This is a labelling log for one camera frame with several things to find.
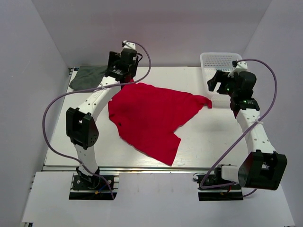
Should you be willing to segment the white plastic basket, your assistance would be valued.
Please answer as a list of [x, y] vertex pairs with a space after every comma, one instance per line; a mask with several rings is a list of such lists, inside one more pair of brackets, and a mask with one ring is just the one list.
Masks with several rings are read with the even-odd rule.
[[233, 70], [232, 62], [241, 59], [241, 55], [230, 52], [205, 52], [200, 55], [203, 94], [211, 99], [212, 102], [229, 103], [230, 97], [216, 92], [220, 84], [216, 85], [214, 92], [209, 91], [207, 81], [215, 75], [217, 70], [231, 72]]

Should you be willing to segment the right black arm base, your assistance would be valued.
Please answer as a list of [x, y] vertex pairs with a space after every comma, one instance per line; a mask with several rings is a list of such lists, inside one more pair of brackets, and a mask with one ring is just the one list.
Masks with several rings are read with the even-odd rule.
[[237, 182], [238, 167], [232, 165], [218, 165], [200, 186], [205, 172], [192, 175], [192, 180], [197, 183], [199, 201], [242, 201], [242, 188]]

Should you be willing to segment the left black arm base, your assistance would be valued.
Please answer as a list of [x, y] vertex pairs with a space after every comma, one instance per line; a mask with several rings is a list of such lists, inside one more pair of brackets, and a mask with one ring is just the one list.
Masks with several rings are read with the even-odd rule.
[[72, 177], [69, 200], [112, 201], [116, 197], [119, 174], [103, 175], [103, 180], [94, 175], [85, 176], [78, 169]]

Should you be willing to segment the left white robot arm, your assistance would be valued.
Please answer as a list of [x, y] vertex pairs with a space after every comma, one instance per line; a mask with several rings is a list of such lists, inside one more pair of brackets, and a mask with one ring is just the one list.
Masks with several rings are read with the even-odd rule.
[[96, 121], [111, 98], [117, 94], [124, 83], [130, 82], [136, 75], [139, 62], [134, 43], [126, 43], [120, 53], [110, 52], [107, 70], [98, 88], [115, 85], [112, 88], [95, 90], [77, 108], [66, 112], [66, 133], [74, 144], [78, 159], [82, 162], [76, 171], [84, 177], [84, 183], [94, 189], [99, 186], [94, 144], [99, 137]]

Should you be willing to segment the red t-shirt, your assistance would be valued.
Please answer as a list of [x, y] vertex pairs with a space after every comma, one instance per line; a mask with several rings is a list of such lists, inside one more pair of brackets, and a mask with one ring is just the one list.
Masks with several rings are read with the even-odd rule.
[[125, 142], [171, 166], [181, 142], [175, 130], [205, 106], [212, 101], [204, 96], [137, 83], [113, 96], [108, 112]]

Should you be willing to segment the folded grey t-shirt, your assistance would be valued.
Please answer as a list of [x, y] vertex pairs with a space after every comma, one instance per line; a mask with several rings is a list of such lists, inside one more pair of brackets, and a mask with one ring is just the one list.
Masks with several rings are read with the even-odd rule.
[[81, 66], [74, 68], [77, 73], [74, 79], [71, 80], [69, 87], [74, 91], [98, 87], [106, 70], [107, 66]]

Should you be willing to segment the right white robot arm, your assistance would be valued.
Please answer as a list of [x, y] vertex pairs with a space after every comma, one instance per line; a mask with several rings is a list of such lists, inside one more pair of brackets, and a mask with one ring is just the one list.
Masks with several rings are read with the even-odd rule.
[[256, 76], [247, 71], [228, 72], [218, 70], [207, 82], [209, 91], [219, 83], [218, 93], [229, 95], [230, 108], [241, 126], [248, 156], [240, 166], [219, 165], [215, 168], [214, 184], [226, 188], [230, 183], [241, 187], [276, 190], [284, 174], [287, 158], [277, 153], [270, 143], [260, 120], [260, 107], [253, 98]]

